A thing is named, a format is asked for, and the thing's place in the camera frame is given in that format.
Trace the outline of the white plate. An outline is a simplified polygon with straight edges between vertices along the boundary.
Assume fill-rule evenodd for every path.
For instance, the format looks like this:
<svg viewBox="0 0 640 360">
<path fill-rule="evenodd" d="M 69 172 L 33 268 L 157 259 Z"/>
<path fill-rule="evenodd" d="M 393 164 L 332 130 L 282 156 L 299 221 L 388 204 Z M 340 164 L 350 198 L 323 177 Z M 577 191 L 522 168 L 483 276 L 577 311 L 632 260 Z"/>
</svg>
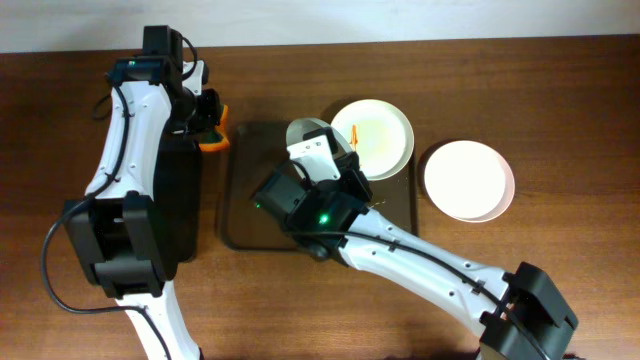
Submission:
<svg viewBox="0 0 640 360">
<path fill-rule="evenodd" d="M 407 116 L 382 100 L 355 101 L 342 108 L 331 126 L 359 156 L 360 169 L 369 181 L 399 173 L 414 149 L 414 132 Z"/>
<path fill-rule="evenodd" d="M 483 223 L 502 215 L 515 197 L 515 176 L 506 159 L 475 141 L 439 146 L 424 167 L 424 187 L 432 203 L 459 221 Z"/>
<path fill-rule="evenodd" d="M 305 166 L 355 167 L 358 155 L 345 137 L 330 124 L 317 118 L 300 118 L 286 130 L 289 159 Z"/>
</svg>

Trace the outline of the orange green scrub sponge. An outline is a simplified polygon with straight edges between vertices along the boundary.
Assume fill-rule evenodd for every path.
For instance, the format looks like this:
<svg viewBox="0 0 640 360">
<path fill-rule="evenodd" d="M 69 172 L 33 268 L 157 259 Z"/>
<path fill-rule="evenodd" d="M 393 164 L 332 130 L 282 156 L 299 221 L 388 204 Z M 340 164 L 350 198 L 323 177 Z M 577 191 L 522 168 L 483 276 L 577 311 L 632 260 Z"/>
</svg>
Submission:
<svg viewBox="0 0 640 360">
<path fill-rule="evenodd" d="M 202 152 L 214 153 L 230 147 L 230 141 L 226 132 L 228 112 L 228 106 L 223 105 L 219 124 L 199 137 L 198 144 Z"/>
</svg>

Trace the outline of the white plate top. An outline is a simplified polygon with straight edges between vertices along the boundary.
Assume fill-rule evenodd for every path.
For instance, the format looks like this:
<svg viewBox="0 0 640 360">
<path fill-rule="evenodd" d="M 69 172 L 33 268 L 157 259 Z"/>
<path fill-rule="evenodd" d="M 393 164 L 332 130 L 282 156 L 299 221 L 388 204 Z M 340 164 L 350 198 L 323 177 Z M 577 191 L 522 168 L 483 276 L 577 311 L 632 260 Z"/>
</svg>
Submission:
<svg viewBox="0 0 640 360">
<path fill-rule="evenodd" d="M 369 181 L 399 173 L 414 149 L 414 132 L 407 116 L 382 100 L 355 101 L 342 108 L 331 126 L 359 156 L 360 169 Z"/>
</svg>

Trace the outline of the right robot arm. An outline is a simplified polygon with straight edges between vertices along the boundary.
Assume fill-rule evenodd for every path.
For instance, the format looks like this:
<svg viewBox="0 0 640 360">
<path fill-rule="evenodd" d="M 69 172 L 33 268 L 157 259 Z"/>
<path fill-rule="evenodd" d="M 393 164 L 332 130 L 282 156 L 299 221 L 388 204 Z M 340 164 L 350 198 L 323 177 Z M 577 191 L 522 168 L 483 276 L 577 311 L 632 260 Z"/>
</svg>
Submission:
<svg viewBox="0 0 640 360">
<path fill-rule="evenodd" d="M 452 254 L 396 226 L 369 206 L 358 155 L 330 127 L 290 130 L 289 163 L 255 194 L 298 249 L 388 279 L 433 303 L 479 339 L 481 359 L 561 359 L 579 321 L 549 275 L 523 262 L 515 272 Z"/>
</svg>

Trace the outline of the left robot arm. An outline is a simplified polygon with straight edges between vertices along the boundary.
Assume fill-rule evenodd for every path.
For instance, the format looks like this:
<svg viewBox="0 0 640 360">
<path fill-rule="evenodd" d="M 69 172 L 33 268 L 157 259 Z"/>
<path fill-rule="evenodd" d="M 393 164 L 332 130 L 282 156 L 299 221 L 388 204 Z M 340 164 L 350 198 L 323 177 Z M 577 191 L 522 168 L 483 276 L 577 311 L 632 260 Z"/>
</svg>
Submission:
<svg viewBox="0 0 640 360">
<path fill-rule="evenodd" d="M 202 156 L 228 146 L 227 107 L 190 41 L 148 26 L 108 73 L 111 120 L 96 173 L 62 224 L 87 281 L 127 314 L 151 359 L 198 359 L 174 279 L 197 249 Z"/>
</svg>

